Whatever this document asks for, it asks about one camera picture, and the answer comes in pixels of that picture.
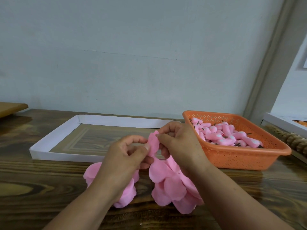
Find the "orange plastic tray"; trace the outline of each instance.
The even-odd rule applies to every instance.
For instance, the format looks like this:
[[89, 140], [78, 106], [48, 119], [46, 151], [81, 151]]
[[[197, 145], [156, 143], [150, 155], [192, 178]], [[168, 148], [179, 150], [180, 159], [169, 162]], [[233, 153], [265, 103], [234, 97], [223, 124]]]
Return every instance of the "orange plastic tray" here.
[[224, 120], [229, 124], [233, 124], [236, 130], [252, 133], [249, 135], [251, 138], [263, 142], [264, 148], [221, 146], [203, 141], [195, 131], [207, 158], [218, 168], [265, 170], [273, 164], [278, 156], [291, 154], [291, 149], [288, 145], [239, 115], [187, 110], [182, 113], [182, 116], [186, 124], [191, 127], [193, 127], [190, 122], [192, 117], [211, 124], [221, 123]]

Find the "pile of pink buds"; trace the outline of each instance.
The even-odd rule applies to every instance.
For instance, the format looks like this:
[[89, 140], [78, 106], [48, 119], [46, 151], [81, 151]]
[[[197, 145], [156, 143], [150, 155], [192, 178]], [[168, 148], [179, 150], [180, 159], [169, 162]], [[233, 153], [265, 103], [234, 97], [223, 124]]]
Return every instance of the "pile of pink buds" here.
[[211, 123], [204, 123], [202, 120], [193, 117], [191, 123], [199, 137], [208, 143], [223, 146], [263, 148], [261, 141], [247, 136], [251, 133], [237, 131], [234, 125], [227, 122], [223, 121], [222, 123], [211, 125]]

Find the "person's right hand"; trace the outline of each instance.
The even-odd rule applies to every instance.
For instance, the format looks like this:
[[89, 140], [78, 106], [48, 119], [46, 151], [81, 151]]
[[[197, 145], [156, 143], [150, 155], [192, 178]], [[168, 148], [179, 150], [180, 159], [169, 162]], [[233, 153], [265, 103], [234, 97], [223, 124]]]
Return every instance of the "person's right hand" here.
[[192, 127], [179, 122], [169, 122], [161, 127], [157, 135], [161, 154], [170, 155], [179, 165], [182, 172], [189, 177], [198, 165], [205, 166], [209, 161], [202, 150]]

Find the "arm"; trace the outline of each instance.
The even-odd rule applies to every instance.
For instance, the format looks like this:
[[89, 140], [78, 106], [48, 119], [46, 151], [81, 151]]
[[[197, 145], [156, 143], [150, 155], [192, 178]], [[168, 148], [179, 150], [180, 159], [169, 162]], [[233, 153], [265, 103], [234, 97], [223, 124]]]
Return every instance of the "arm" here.
[[293, 229], [213, 166], [190, 126], [171, 122], [159, 133], [162, 155], [172, 155], [223, 230]]
[[153, 158], [147, 157], [147, 139], [129, 135], [113, 143], [89, 188], [60, 212], [44, 230], [96, 230], [109, 208], [119, 200], [137, 169], [147, 169]]

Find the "white box frame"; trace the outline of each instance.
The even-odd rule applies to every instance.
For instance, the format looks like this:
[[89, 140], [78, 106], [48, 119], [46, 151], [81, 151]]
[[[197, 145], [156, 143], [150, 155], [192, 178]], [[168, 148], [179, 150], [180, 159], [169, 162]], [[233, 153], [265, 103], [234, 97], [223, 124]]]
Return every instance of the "white box frame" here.
[[104, 115], [76, 115], [43, 137], [36, 144], [30, 147], [29, 150], [33, 160], [101, 162], [104, 156], [67, 154], [50, 152], [50, 150], [59, 142], [61, 142], [65, 137], [67, 137], [80, 124], [114, 127], [160, 128], [168, 122], [171, 122], [171, 120]]
[[307, 121], [307, 117], [282, 116], [274, 113], [265, 113], [263, 119], [285, 131], [294, 132], [302, 137], [307, 138], [307, 127], [293, 121], [293, 120]]

